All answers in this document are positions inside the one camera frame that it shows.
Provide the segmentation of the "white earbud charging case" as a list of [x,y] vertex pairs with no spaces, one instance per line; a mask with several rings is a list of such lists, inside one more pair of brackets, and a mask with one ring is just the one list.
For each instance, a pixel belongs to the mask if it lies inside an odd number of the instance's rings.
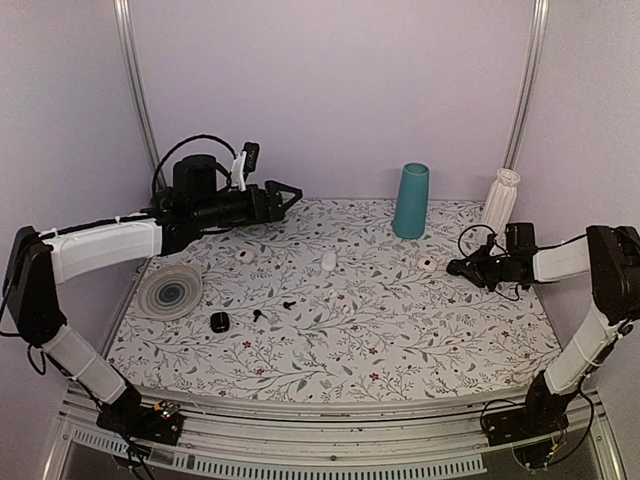
[[438,270],[438,262],[431,257],[423,257],[418,261],[418,267],[429,274]]

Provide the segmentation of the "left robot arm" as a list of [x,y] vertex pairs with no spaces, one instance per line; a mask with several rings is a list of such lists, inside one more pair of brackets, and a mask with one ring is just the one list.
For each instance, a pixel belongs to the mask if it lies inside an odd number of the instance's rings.
[[44,233],[21,228],[1,289],[1,310],[15,325],[10,337],[68,373],[126,433],[141,433],[149,415],[140,393],[69,326],[57,287],[94,270],[179,253],[226,229],[282,220],[303,192],[274,180],[248,183],[256,163],[250,149],[230,169],[211,155],[190,155],[174,165],[172,185],[154,193],[138,214]]

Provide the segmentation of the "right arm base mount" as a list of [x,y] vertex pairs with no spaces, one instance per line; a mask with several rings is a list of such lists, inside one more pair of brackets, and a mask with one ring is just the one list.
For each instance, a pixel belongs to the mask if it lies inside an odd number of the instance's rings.
[[489,445],[498,446],[560,433],[569,426],[565,414],[531,419],[524,407],[481,416],[480,425]]

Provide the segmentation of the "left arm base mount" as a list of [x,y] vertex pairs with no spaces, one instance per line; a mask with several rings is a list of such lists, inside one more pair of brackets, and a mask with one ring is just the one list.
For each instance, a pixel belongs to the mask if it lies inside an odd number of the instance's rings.
[[185,417],[181,413],[165,414],[163,409],[142,406],[138,401],[103,404],[96,424],[123,438],[147,440],[176,446]]

